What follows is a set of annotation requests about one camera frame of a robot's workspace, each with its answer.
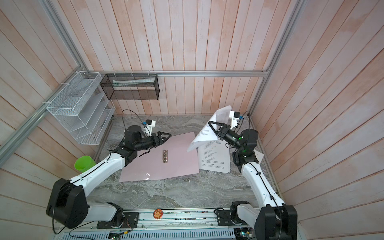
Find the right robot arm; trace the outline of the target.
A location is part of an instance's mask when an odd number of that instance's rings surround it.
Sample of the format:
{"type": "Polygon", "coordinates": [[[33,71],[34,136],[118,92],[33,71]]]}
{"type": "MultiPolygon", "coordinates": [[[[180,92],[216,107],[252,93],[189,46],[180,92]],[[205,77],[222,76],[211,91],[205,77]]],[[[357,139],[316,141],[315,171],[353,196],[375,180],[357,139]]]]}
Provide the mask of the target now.
{"type": "Polygon", "coordinates": [[[235,148],[233,162],[248,181],[259,204],[256,210],[246,201],[233,202],[232,220],[245,222],[254,231],[255,240],[295,240],[298,235],[298,213],[286,205],[265,177],[255,154],[259,133],[247,129],[238,134],[224,123],[208,123],[219,140],[235,148]]]}

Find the pink folder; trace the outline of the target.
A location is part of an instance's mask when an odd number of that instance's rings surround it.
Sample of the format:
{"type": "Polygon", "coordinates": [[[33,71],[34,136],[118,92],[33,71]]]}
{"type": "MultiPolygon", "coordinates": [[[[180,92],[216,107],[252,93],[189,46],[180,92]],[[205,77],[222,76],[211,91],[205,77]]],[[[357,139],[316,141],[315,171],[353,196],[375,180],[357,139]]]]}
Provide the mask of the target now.
{"type": "Polygon", "coordinates": [[[172,136],[163,145],[134,159],[122,169],[120,182],[163,180],[199,173],[197,150],[187,152],[195,133],[172,136]],[[168,162],[163,163],[163,150],[168,150],[168,162]]]}

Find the printed white paper sheet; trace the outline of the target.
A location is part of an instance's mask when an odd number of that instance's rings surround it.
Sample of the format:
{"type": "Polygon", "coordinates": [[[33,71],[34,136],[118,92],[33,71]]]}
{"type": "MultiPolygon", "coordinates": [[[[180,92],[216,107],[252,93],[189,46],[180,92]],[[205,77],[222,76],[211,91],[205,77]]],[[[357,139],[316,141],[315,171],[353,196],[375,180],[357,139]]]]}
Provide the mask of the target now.
{"type": "MultiPolygon", "coordinates": [[[[231,105],[221,108],[211,116],[209,121],[227,124],[231,110],[231,105]]],[[[203,146],[205,143],[218,140],[218,137],[216,136],[212,128],[209,126],[209,121],[198,133],[195,139],[191,142],[187,149],[187,152],[190,152],[200,146],[203,146]]]]}

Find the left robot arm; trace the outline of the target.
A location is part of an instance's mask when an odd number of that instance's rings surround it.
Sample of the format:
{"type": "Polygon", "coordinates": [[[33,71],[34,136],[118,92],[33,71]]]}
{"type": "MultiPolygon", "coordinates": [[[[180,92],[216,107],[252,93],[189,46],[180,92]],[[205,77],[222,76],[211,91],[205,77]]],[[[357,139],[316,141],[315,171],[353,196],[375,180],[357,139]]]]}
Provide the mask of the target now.
{"type": "Polygon", "coordinates": [[[87,196],[109,176],[138,158],[140,151],[147,154],[172,136],[164,132],[153,133],[149,137],[142,134],[141,127],[130,126],[119,145],[104,160],[70,180],[56,181],[46,214],[69,229],[87,222],[106,222],[112,228],[122,227],[125,218],[123,208],[111,202],[88,204],[87,196]]]}

